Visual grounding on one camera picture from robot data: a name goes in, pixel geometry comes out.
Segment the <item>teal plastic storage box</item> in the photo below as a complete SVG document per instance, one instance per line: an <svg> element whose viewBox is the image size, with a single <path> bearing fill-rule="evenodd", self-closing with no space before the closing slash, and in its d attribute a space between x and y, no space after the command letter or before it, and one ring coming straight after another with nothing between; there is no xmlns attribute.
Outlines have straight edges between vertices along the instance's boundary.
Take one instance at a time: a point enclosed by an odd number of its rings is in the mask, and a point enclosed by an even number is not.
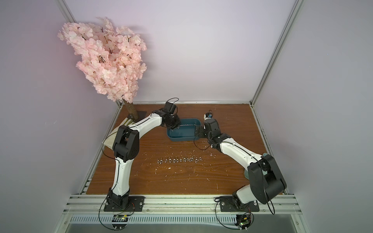
<svg viewBox="0 0 373 233"><path fill-rule="evenodd" d="M201 122L196 118L181 119L181 124L175 129L168 129L167 136L173 142L199 140Z"/></svg>

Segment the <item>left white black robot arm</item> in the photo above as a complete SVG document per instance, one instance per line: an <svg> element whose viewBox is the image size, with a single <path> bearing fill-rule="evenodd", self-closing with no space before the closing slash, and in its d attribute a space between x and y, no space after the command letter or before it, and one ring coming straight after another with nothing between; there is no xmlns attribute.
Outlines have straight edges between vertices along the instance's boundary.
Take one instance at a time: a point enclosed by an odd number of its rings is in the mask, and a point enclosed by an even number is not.
<svg viewBox="0 0 373 233"><path fill-rule="evenodd" d="M140 139L150 130L165 126L174 129L181 124L177 115L177 106L166 102L164 107L154 110L143 120L129 126L120 125L104 145L111 148L116 161L114 182L107 195L107 204L125 209L129 205L129 179L134 159L139 154Z"/></svg>

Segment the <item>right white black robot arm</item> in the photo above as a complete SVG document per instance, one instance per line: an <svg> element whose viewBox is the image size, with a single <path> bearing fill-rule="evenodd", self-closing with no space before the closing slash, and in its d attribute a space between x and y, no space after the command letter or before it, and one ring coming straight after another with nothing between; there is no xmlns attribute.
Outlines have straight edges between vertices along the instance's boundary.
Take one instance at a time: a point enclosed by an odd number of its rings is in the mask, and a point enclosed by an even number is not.
<svg viewBox="0 0 373 233"><path fill-rule="evenodd" d="M214 118L208 117L204 120L201 133L212 148L231 157L247 171L249 184L233 194L238 204L254 201L268 204L287 188L273 156L267 153L257 154L236 142L231 136L223 134Z"/></svg>

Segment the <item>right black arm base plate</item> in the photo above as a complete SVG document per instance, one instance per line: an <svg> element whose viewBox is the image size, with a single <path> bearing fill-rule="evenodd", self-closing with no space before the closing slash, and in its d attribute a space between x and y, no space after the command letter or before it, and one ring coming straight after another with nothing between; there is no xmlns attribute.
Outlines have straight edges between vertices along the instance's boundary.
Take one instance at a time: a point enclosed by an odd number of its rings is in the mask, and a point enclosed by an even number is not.
<svg viewBox="0 0 373 233"><path fill-rule="evenodd" d="M220 196L215 198L215 202L221 212L259 212L257 201L243 204L233 196Z"/></svg>

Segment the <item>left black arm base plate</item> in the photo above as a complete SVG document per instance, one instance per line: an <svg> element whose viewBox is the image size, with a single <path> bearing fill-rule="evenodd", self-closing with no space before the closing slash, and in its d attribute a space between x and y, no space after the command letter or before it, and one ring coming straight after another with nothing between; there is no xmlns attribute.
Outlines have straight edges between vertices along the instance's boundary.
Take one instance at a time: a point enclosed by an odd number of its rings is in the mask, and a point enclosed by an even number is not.
<svg viewBox="0 0 373 233"><path fill-rule="evenodd" d="M144 206L144 196L109 196L106 198L105 212L141 212Z"/></svg>

